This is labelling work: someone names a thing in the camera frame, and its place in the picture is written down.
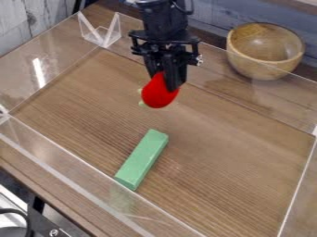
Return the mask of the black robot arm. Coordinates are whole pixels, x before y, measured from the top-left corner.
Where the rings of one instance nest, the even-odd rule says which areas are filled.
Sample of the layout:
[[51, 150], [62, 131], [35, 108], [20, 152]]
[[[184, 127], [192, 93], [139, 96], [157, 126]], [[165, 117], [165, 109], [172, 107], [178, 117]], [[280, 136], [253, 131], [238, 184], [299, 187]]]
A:
[[138, 0], [142, 30], [131, 30], [131, 53], [142, 56], [151, 77], [162, 73], [170, 92], [188, 81], [188, 66], [202, 64], [198, 45], [201, 39], [189, 31], [189, 15], [185, 0]]

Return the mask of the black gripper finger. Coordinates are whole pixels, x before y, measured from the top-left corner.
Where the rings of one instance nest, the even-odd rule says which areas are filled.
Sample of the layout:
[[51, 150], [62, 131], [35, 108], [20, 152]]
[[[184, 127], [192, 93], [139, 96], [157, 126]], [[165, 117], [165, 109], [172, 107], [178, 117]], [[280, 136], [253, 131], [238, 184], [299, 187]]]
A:
[[176, 91], [188, 80], [188, 64], [174, 54], [166, 54], [162, 58], [163, 77], [170, 92]]
[[150, 77], [154, 77], [155, 74], [161, 71], [161, 62], [157, 58], [153, 56], [145, 56], [143, 57], [143, 62], [146, 65], [146, 69], [149, 72]]

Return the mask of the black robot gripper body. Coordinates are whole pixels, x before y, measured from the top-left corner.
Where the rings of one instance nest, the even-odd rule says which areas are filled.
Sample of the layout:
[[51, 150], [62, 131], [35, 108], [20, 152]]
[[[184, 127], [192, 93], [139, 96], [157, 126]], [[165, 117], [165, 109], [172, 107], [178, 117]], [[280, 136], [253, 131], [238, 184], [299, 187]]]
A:
[[193, 11], [182, 6], [139, 6], [139, 10], [143, 29], [129, 32], [134, 54], [158, 57], [173, 52], [184, 63], [197, 66], [200, 39], [188, 31]]

